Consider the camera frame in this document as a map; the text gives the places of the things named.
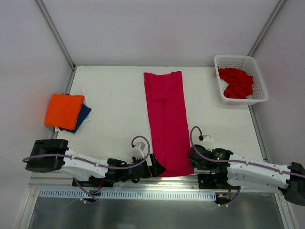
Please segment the magenta t shirt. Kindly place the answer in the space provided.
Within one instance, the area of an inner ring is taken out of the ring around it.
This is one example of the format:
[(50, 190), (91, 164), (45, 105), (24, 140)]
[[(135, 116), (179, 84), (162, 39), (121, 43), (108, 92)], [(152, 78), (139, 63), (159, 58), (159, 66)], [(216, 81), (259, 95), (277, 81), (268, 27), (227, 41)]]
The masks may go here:
[(161, 176), (193, 174), (182, 72), (143, 75), (153, 152), (166, 169)]

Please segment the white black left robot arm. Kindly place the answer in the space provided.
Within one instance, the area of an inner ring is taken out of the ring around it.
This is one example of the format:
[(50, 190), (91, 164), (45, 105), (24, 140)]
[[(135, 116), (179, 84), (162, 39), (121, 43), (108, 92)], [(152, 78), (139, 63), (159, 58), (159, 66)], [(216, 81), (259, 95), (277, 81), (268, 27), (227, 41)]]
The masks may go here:
[(30, 156), (22, 161), (30, 172), (58, 171), (88, 186), (95, 186), (100, 181), (138, 183), (141, 179), (159, 177), (166, 172), (150, 149), (147, 139), (132, 142), (134, 156), (131, 163), (127, 163), (114, 158), (101, 160), (82, 155), (69, 148), (64, 139), (45, 139), (35, 141)]

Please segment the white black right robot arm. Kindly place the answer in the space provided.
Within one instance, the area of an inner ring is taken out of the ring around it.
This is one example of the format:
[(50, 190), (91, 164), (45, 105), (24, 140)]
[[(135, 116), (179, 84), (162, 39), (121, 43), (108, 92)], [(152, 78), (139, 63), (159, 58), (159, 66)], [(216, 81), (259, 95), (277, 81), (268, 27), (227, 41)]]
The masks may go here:
[(191, 167), (205, 171), (198, 176), (201, 189), (238, 189), (246, 187), (276, 193), (295, 205), (305, 204), (305, 169), (297, 163), (277, 165), (257, 162), (216, 148), (193, 145), (188, 158)]

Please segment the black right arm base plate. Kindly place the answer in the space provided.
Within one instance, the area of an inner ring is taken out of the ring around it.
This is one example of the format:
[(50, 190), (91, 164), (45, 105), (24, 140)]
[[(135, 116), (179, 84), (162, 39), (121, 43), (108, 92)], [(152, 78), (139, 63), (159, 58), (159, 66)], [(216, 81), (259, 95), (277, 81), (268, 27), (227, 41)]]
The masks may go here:
[(230, 185), (225, 175), (212, 173), (198, 174), (197, 178), (199, 189), (239, 189), (239, 186)]

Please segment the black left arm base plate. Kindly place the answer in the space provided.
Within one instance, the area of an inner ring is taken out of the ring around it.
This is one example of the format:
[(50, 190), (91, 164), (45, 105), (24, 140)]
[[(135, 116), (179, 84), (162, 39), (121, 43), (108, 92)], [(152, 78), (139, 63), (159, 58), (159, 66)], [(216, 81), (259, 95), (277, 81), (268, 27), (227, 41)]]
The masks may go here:
[(113, 187), (113, 183), (105, 181), (104, 179), (91, 177), (88, 181), (78, 181), (81, 187)]

